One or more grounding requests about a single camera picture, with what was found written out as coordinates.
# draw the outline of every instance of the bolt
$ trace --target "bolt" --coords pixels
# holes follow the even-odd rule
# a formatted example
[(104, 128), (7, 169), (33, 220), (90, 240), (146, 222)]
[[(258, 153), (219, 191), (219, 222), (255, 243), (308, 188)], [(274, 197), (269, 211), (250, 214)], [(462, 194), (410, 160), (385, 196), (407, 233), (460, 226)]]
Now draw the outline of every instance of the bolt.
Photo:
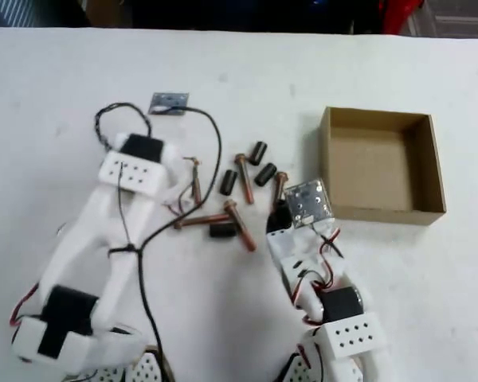
[(193, 219), (180, 220), (174, 224), (175, 229), (181, 229), (188, 225), (219, 223), (222, 221), (229, 221), (230, 216), (227, 213), (218, 213), (217, 215), (199, 216)]
[(246, 202), (252, 205), (255, 201), (253, 199), (252, 185), (249, 183), (248, 169), (246, 168), (246, 155), (237, 154), (235, 162), (239, 166), (239, 174), (241, 175), (241, 183), (245, 191)]
[(195, 204), (200, 204), (202, 201), (202, 194), (200, 192), (200, 181), (198, 180), (198, 165), (193, 168), (193, 198)]
[(244, 221), (242, 221), (239, 212), (237, 212), (236, 205), (237, 203), (235, 201), (233, 201), (232, 199), (228, 199), (223, 204), (223, 209), (228, 214), (229, 218), (237, 225), (239, 234), (241, 235), (242, 241), (248, 248), (248, 251), (254, 252), (257, 249), (257, 245), (255, 244), (255, 240), (253, 240), (251, 234), (246, 228)]
[(288, 175), (287, 173), (280, 171), (276, 173), (275, 180), (276, 180), (276, 188), (274, 191), (274, 198), (272, 200), (272, 207), (274, 209), (276, 208), (276, 203), (278, 203), (278, 200), (281, 199), (281, 194), (284, 191), (285, 182), (288, 181)]
[(200, 166), (200, 161), (196, 157), (184, 157), (184, 159), (193, 162), (193, 185), (191, 186), (191, 196), (194, 198), (195, 204), (198, 205), (202, 201), (200, 181), (198, 180), (198, 166)]

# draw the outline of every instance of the white table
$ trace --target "white table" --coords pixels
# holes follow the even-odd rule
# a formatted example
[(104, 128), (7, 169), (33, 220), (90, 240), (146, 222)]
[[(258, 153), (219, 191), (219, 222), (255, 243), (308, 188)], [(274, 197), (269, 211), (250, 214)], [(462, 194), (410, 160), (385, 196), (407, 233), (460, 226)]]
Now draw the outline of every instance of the white table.
[[(430, 113), (448, 213), (428, 228), (341, 221), (340, 245), (376, 299), (401, 380), (478, 381), (478, 41), (92, 29), (0, 29), (0, 380), (61, 377), (11, 355), (8, 315), (96, 184), (94, 114), (117, 100), (147, 109), (155, 91), (189, 92), (216, 118), (222, 171), (261, 139), (292, 184), (318, 174), (325, 106)], [(153, 124), (202, 159), (204, 185), (216, 150), (208, 122)], [(143, 126), (115, 111), (103, 129)], [(243, 203), (238, 187), (234, 197)], [(242, 207), (255, 254), (204, 228), (148, 248), (147, 293), (178, 381), (270, 381), (306, 329), (261, 241), (270, 189), (256, 199)], [(222, 202), (214, 193), (205, 210)], [(160, 209), (152, 228), (168, 217)], [(97, 293), (105, 257), (69, 282)], [(120, 320), (153, 337), (136, 282), (127, 293)]]

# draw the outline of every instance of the open cardboard box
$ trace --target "open cardboard box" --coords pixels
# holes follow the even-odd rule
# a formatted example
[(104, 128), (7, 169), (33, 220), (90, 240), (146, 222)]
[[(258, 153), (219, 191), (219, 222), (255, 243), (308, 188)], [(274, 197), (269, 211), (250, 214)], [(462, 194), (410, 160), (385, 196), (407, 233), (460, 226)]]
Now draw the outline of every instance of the open cardboard box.
[(445, 214), (430, 115), (328, 107), (320, 129), (335, 217), (427, 225)]

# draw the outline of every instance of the small metal plate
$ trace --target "small metal plate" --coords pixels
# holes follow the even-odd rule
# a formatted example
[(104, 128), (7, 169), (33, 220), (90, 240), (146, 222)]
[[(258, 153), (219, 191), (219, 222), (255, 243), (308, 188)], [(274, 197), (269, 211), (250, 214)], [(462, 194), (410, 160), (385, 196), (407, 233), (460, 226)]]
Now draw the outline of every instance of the small metal plate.
[[(190, 93), (154, 93), (149, 114), (156, 114), (157, 109), (162, 107), (187, 106)], [(163, 115), (184, 115), (184, 110), (172, 110)]]
[(315, 179), (286, 189), (285, 200), (292, 215), (294, 228), (333, 217), (322, 179)]

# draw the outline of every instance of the black rubber spacer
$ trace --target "black rubber spacer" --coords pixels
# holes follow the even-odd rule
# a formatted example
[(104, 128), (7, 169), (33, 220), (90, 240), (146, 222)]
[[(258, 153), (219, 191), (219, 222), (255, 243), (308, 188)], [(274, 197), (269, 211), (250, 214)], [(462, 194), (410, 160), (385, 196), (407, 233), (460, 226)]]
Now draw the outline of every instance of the black rubber spacer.
[(221, 181), (220, 194), (229, 196), (232, 193), (233, 185), (237, 179), (237, 172), (233, 170), (226, 170), (223, 181)]
[(209, 225), (209, 236), (215, 238), (237, 236), (235, 223), (215, 223)]
[(264, 187), (265, 184), (274, 177), (274, 174), (277, 172), (276, 166), (272, 163), (268, 163), (265, 167), (255, 176), (255, 184), (259, 185), (260, 187)]
[(257, 142), (255, 147), (253, 147), (252, 153), (249, 155), (248, 162), (250, 162), (254, 166), (260, 165), (267, 148), (268, 148), (267, 143), (262, 141)]

